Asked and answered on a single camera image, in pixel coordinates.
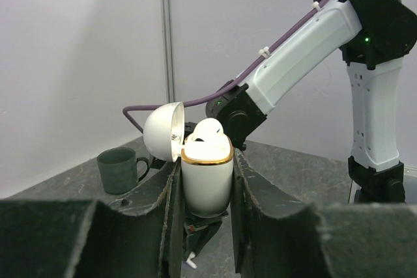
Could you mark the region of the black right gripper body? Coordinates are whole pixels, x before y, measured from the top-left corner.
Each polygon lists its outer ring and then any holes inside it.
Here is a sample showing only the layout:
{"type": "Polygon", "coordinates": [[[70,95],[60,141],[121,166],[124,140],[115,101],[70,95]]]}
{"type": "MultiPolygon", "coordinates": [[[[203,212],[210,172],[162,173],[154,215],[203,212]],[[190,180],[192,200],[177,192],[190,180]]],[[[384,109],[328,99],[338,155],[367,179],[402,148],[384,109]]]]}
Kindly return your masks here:
{"type": "Polygon", "coordinates": [[[195,256],[200,254],[204,246],[218,232],[223,219],[227,216],[227,211],[212,218],[197,217],[186,212],[182,241],[182,260],[185,261],[191,253],[194,253],[195,256]]]}

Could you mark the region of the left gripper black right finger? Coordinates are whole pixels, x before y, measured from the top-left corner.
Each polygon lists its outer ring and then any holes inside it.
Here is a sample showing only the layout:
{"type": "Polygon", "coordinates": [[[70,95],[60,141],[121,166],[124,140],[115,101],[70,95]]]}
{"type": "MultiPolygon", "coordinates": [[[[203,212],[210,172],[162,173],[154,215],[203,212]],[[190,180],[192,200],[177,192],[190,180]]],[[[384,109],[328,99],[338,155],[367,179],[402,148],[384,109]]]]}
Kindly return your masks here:
{"type": "Polygon", "coordinates": [[[306,204],[235,152],[231,192],[241,277],[415,277],[416,207],[306,204]]]}

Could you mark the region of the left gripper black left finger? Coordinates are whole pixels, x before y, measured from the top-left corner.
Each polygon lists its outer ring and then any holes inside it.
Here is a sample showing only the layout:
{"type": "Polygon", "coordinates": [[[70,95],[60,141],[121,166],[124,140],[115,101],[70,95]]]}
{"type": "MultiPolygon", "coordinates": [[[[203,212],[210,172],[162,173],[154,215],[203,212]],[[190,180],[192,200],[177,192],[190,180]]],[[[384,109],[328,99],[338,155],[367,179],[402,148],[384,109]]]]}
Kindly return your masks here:
{"type": "Polygon", "coordinates": [[[114,204],[3,200],[2,277],[180,277],[184,201],[168,163],[114,204]]]}

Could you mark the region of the white earbud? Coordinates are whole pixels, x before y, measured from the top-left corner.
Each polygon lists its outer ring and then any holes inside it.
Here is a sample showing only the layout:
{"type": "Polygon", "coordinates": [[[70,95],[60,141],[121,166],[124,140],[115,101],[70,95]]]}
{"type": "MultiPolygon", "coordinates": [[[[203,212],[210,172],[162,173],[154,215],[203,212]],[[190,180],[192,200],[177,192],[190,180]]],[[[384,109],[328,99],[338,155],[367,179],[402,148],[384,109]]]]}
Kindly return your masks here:
{"type": "Polygon", "coordinates": [[[188,258],[186,259],[186,264],[193,270],[197,269],[197,265],[194,262],[194,258],[196,257],[195,253],[192,251],[188,258]]]}
{"type": "Polygon", "coordinates": [[[191,134],[192,141],[201,141],[205,143],[219,143],[223,141],[225,134],[223,126],[215,118],[206,118],[200,121],[194,132],[191,134]]]}

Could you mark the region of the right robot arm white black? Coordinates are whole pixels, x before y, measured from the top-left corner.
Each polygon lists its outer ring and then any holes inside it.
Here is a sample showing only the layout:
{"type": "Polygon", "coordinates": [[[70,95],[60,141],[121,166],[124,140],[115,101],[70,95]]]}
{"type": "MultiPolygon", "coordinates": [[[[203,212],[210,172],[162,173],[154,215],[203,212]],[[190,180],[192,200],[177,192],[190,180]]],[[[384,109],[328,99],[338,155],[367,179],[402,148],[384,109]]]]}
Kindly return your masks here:
{"type": "Polygon", "coordinates": [[[236,79],[205,99],[232,144],[244,142],[277,103],[335,50],[347,66],[353,144],[348,173],[360,202],[405,202],[395,138],[397,83],[416,44],[416,14],[401,0],[314,0],[313,9],[236,79]]]}

